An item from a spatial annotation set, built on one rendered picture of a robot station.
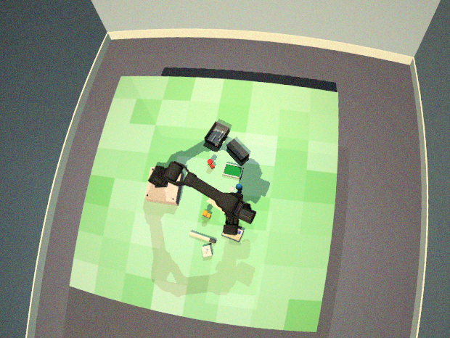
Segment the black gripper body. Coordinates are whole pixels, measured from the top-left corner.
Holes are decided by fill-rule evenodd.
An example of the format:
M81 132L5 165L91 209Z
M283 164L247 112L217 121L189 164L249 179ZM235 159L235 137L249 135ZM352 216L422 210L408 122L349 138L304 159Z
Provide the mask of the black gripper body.
M243 199L243 195L240 193L234 193L234 192L230 192L230 193L236 194L237 196L239 196ZM239 228L239 226L237 226L238 220L233 218L230 215L227 215L226 213L224 213L224 215L226 218L228 218L229 225L224 225L223 233L236 236L238 234L238 228Z

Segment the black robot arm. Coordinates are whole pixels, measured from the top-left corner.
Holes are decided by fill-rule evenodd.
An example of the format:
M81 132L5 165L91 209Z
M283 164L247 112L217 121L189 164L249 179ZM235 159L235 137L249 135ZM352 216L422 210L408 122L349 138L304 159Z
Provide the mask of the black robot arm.
M187 172L186 178L184 181L177 181L184 168ZM167 187L168 183L174 186L192 187L199 193L212 199L217 207L227 215L230 215L235 219L239 218L249 224L254 220L256 211L252 210L251 204L245 204L245 202L242 201L243 199L236 194L222 193L218 189L215 189L199 179L194 173L189 172L185 165L180 162L171 161L167 168L156 165L148 181L151 184L154 184L155 188Z

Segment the beige stamp pad tin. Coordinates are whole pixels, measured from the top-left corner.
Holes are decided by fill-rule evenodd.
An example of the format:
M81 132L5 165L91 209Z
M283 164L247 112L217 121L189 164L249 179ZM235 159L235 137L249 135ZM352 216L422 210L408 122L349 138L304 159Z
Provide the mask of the beige stamp pad tin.
M243 235L243 232L244 232L244 230L242 230L241 228L238 228L238 234L236 236L224 234L223 232L221 233L221 235L224 236L224 237L233 239L236 242L240 242L240 239L241 239L241 236Z

